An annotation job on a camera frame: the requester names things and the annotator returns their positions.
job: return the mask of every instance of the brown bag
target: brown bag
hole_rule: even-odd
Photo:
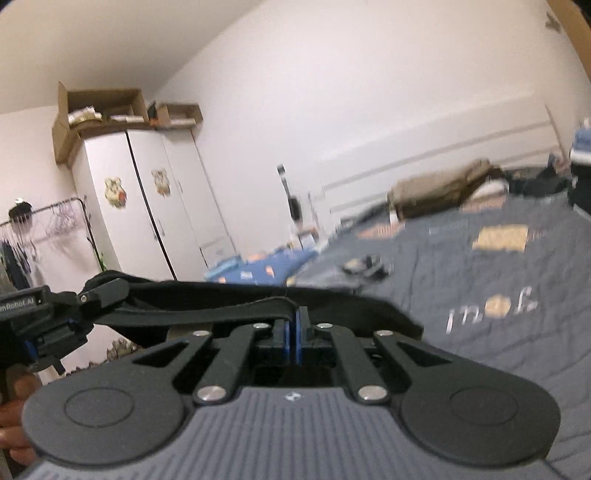
[[[487,159],[475,160],[458,170],[399,181],[388,193],[388,204],[400,220],[429,215],[460,206],[487,180],[502,176]]]

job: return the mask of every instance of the hand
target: hand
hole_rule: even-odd
[[[40,387],[39,379],[27,374],[14,384],[18,400],[0,406],[0,449],[9,450],[10,456],[21,465],[30,465],[37,458],[22,429],[21,414],[25,400]]]

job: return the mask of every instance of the gray bedspread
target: gray bedspread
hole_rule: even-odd
[[[398,232],[388,225],[384,213],[339,235],[296,284],[387,299],[424,325],[426,342],[542,385],[562,412],[548,460],[566,478],[588,480],[591,222],[561,194],[510,196],[502,207],[448,211]],[[483,227],[502,225],[527,226],[524,251],[473,249]],[[388,278],[359,282],[340,269],[368,254],[380,255]]]

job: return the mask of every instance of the ceiling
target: ceiling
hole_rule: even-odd
[[[144,89],[146,99],[262,0],[13,0],[0,13],[0,113],[70,90]]]

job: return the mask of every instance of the cardboard box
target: cardboard box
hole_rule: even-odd
[[[156,109],[159,128],[193,128],[203,122],[201,109],[196,103],[161,103]],[[192,118],[194,125],[174,125],[175,119]]]
[[[68,113],[87,106],[93,106],[95,111],[100,112],[103,115],[103,121],[92,120],[71,127],[68,122]],[[144,96],[139,88],[73,90],[69,92],[62,82],[59,82],[57,107],[58,112],[51,133],[53,151],[58,165],[72,166],[84,138],[121,132],[131,128],[151,128]],[[111,115],[138,115],[144,118],[144,122],[111,121],[109,120]]]

